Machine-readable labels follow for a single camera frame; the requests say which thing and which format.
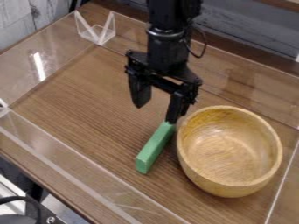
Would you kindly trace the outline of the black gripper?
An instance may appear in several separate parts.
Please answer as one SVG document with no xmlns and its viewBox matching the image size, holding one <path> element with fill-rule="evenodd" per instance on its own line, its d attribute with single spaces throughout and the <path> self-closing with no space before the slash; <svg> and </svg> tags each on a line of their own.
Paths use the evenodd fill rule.
<svg viewBox="0 0 299 224">
<path fill-rule="evenodd" d="M 193 29 L 147 29 L 147 52 L 126 52 L 126 73 L 133 102 L 141 109 L 151 100 L 153 87 L 171 95 L 166 121 L 177 124 L 195 103 L 202 79 L 189 68 L 189 57 L 201 58 L 191 51 Z"/>
</svg>

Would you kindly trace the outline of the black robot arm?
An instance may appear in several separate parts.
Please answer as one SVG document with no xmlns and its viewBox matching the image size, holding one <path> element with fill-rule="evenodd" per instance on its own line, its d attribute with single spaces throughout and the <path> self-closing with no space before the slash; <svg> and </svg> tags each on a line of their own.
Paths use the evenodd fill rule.
<svg viewBox="0 0 299 224">
<path fill-rule="evenodd" d="M 147 0 L 150 21 L 147 51 L 126 52 L 126 73 L 134 104 L 151 100 L 153 88 L 171 95 L 166 121 L 175 124 L 197 102 L 202 78 L 189 68 L 193 20 L 201 15 L 202 0 Z"/>
</svg>

